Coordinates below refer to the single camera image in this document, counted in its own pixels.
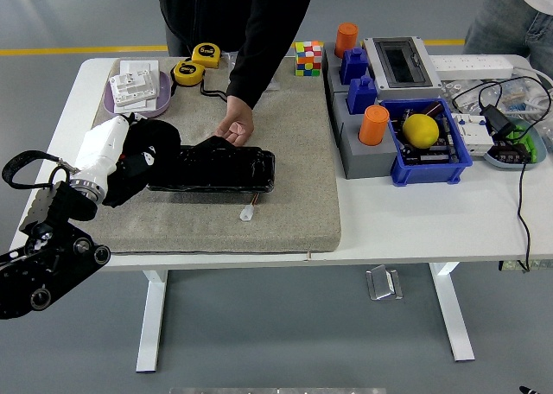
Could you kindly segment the person's left hand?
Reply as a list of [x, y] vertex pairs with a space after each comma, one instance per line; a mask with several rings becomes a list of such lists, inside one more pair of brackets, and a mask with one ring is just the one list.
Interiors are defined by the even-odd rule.
[[242, 147], [254, 131], [252, 109], [235, 96], [226, 99], [226, 115], [214, 131], [214, 135], [226, 139], [234, 146]]

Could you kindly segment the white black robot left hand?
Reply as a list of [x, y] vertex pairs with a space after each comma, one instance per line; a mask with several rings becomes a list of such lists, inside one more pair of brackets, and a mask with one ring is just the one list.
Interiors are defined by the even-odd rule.
[[106, 188], [107, 177], [116, 170], [130, 127], [147, 121], [144, 115], [131, 113], [117, 115], [90, 129], [79, 149], [75, 162], [77, 173], [73, 179]]

